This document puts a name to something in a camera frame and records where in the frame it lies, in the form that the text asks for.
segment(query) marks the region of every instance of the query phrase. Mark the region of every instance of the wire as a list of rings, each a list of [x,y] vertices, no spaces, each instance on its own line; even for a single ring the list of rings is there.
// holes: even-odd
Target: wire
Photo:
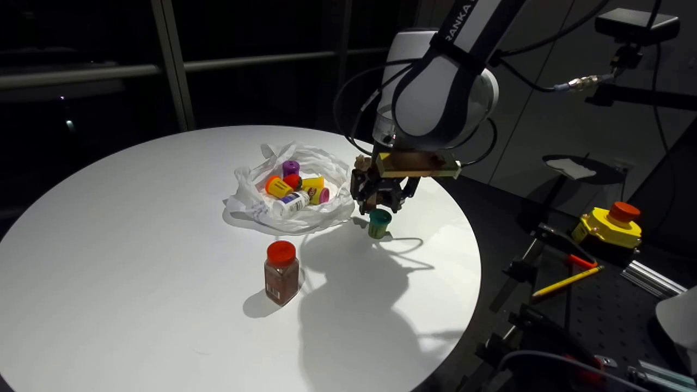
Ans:
[[[640,392],[650,392],[646,387],[640,387],[636,383],[629,383],[627,378],[620,378],[616,374],[609,374],[609,372],[604,372],[599,368],[592,368],[589,363],[582,363],[582,362],[574,362],[570,356],[561,356],[561,354],[556,354],[556,352],[544,352],[544,351],[512,351],[508,352],[500,362],[499,362],[499,370],[514,356],[544,356],[544,358],[553,358],[553,362],[561,362],[561,363],[569,363],[569,366],[578,366],[578,368],[583,368],[589,372],[595,372],[595,374],[601,374],[601,376],[607,376],[624,387],[631,387],[631,389],[640,389]]]
[[[393,84],[398,75],[407,73],[412,66],[413,66],[413,61],[412,61],[409,64],[404,64],[403,69],[398,69],[396,73],[393,73],[388,81],[384,81],[384,82],[369,96],[369,99],[362,105],[359,113],[358,113],[355,119],[350,122],[349,133],[346,133],[346,138],[349,138],[349,143],[352,143],[352,145],[355,145],[358,150],[362,150],[363,155],[369,155],[369,151],[365,151],[363,148],[359,148],[359,145],[355,143],[355,138],[352,138],[352,136],[355,136],[355,127],[359,126],[365,109],[382,96],[382,90],[384,90],[388,84]]]
[[[532,87],[533,90],[540,90],[540,93],[553,93],[556,89],[550,87],[543,87],[533,81],[529,81],[525,73],[521,73],[514,64],[510,64],[505,59],[499,59],[499,63],[510,69],[516,78],[521,78],[526,87]]]
[[[570,14],[572,4],[574,4],[574,2],[570,2],[569,8],[567,8],[567,13],[563,13],[563,16],[561,16],[561,25],[567,24],[567,20],[569,20],[569,14]],[[544,66],[547,66],[547,63],[548,63],[548,59],[550,59],[553,46],[556,46],[556,41],[550,41],[550,47],[547,50],[547,53],[544,53],[544,59],[543,59],[543,63],[540,63],[537,78],[543,75],[543,71],[544,71]],[[514,119],[514,126],[512,126],[510,134],[508,134],[505,142],[503,142],[503,150],[500,150],[500,155],[499,155],[499,158],[497,158],[497,163],[495,163],[495,169],[489,172],[489,175],[487,175],[485,182],[493,182],[493,181],[495,181],[495,173],[499,172],[499,167],[500,167],[500,163],[503,163],[503,157],[505,157],[505,151],[508,151],[514,134],[519,133],[519,126],[521,126],[521,122],[523,122],[523,113],[525,113],[526,105],[532,102],[532,96],[533,96],[533,93],[529,90],[526,98],[525,98],[525,102],[523,102],[523,107],[521,107],[521,111],[519,111],[519,115],[516,115],[516,119]]]
[[[548,35],[540,41],[533,41],[533,44],[526,44],[526,46],[519,46],[514,50],[499,50],[497,57],[516,57],[516,53],[523,53],[523,52],[532,52],[532,50],[537,50],[543,46],[548,46],[553,44],[556,38],[560,37],[567,37],[570,35],[572,31],[578,31],[580,25],[583,25],[589,20],[592,20],[601,8],[605,8],[605,4],[609,4],[609,0],[601,0],[596,7],[592,7],[586,14],[582,14],[578,22],[569,24],[567,27],[561,27],[560,32],[556,35]]]
[[[672,167],[672,158],[671,158],[671,145],[669,145],[669,138],[666,138],[666,133],[665,133],[665,126],[663,126],[663,119],[659,119],[659,111],[658,111],[658,105],[655,105],[659,61],[663,61],[663,46],[655,44],[655,63],[654,63],[654,75],[652,75],[652,93],[654,93],[652,109],[654,109],[654,119],[655,119],[655,127],[658,127],[658,134],[659,134],[659,143],[663,143],[663,150],[665,150],[665,163],[666,163],[666,169],[669,169],[669,190],[666,190],[669,205],[663,211],[663,215],[658,217],[658,222],[652,224],[650,230],[654,230],[654,232],[658,229],[663,229],[663,224],[669,220],[669,215],[672,212],[672,207],[675,207],[675,167]]]
[[[384,90],[390,82],[394,82],[398,75],[403,75],[407,69],[412,69],[413,61],[416,61],[416,59],[401,59],[401,61],[388,61],[388,63],[384,63],[384,64],[374,64],[374,66],[362,69],[362,71],[352,73],[349,81],[344,81],[341,87],[337,89],[337,93],[333,96],[333,105],[330,105],[333,119],[335,119],[337,133],[344,133],[344,130],[341,130],[341,122],[339,122],[339,107],[341,107],[341,98],[344,98],[344,93],[346,93],[346,87],[352,84],[352,82],[358,82],[358,81],[362,81],[362,78],[365,78],[365,75],[372,73],[372,71],[386,69],[386,66],[390,66],[390,64],[401,64],[401,63],[404,63],[403,69],[398,69],[396,73],[393,73],[388,81],[384,81],[384,82],[378,84],[378,89],[374,89],[374,90],[370,93],[370,98],[362,105],[358,118],[355,118],[355,119],[350,122],[350,126],[346,127],[346,133],[344,133],[346,142],[349,142],[350,145],[355,145],[359,151],[370,155],[365,148],[358,145],[358,142],[355,142],[355,127],[358,127],[363,111],[382,96],[382,90]]]
[[[663,7],[663,0],[654,0],[654,8],[652,8],[652,16],[650,16],[650,22],[646,22],[646,27],[652,27],[652,25],[654,25],[654,22],[655,22],[655,16],[658,16],[659,7]]]
[[[622,167],[622,187],[620,187],[620,191],[618,191],[618,200],[624,200],[627,175],[629,175],[629,169],[627,169],[627,167]]]
[[[355,142],[355,138],[350,138],[349,134],[346,134],[346,142],[349,142],[350,145],[355,145],[355,150],[359,150],[359,151],[363,151],[363,155],[370,155],[370,150],[365,150],[365,148],[358,145],[358,142]]]
[[[472,160],[463,160],[462,164],[477,164],[480,160],[484,160],[493,150],[495,150],[495,145],[497,145],[497,142],[499,142],[499,126],[497,126],[497,122],[493,119],[493,118],[487,118],[487,123],[489,123],[489,127],[493,127],[493,142],[487,143],[487,148],[477,157],[477,158],[472,158]]]
[[[372,73],[372,71],[382,71],[382,69],[386,69],[386,66],[390,66],[390,64],[401,64],[401,63],[409,64],[409,63],[413,63],[413,61],[416,61],[416,59],[388,61],[388,63],[384,63],[384,64],[374,64],[374,66],[362,69],[362,71],[352,73],[350,78],[346,78],[346,81],[341,82],[341,87],[335,90],[335,96],[333,96],[333,105],[330,105],[330,115],[333,115],[333,119],[339,123],[339,107],[341,107],[341,98],[344,98],[349,84],[365,78],[365,75]]]

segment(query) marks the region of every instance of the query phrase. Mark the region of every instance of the brown bottle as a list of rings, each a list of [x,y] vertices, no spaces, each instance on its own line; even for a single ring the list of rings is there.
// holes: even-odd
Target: brown bottle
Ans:
[[[289,241],[274,241],[266,248],[263,280],[266,296],[276,304],[286,304],[299,291],[299,259]]]

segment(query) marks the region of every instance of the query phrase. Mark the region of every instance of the orange object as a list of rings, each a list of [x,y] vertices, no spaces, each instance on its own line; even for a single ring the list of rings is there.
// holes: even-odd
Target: orange object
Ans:
[[[281,175],[269,175],[266,181],[266,193],[269,193],[273,198],[281,200],[286,198],[287,193],[291,193],[293,190],[281,181]]]
[[[596,267],[595,261],[589,261],[589,259],[583,259],[583,257],[580,257],[580,255],[572,255],[572,252],[567,255],[567,261],[569,261],[569,264],[574,264],[574,266],[580,266],[580,267],[583,267],[583,269]]]

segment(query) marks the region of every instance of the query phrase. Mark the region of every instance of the white round table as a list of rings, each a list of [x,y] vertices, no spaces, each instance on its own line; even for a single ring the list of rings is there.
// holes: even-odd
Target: white round table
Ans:
[[[0,243],[0,374],[20,392],[403,392],[454,351],[481,282],[458,202],[432,178],[393,241],[359,220],[304,235],[303,288],[263,296],[273,235],[228,227],[232,169],[259,145],[330,133],[227,126],[115,151],[42,196]]]

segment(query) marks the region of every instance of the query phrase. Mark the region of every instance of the white plastic bag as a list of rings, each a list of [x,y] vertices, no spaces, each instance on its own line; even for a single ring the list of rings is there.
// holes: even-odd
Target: white plastic bag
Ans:
[[[259,230],[306,230],[315,227],[330,227],[344,222],[352,212],[352,198],[349,191],[349,164],[333,158],[321,148],[304,148],[287,143],[273,150],[262,145],[263,163],[256,167],[235,169],[238,191],[225,200],[225,222],[232,227],[250,227]],[[284,160],[293,158],[300,163],[300,173],[324,175],[335,190],[323,205],[300,211],[287,211],[281,200],[269,198],[263,191],[263,182],[269,173],[281,173]]]

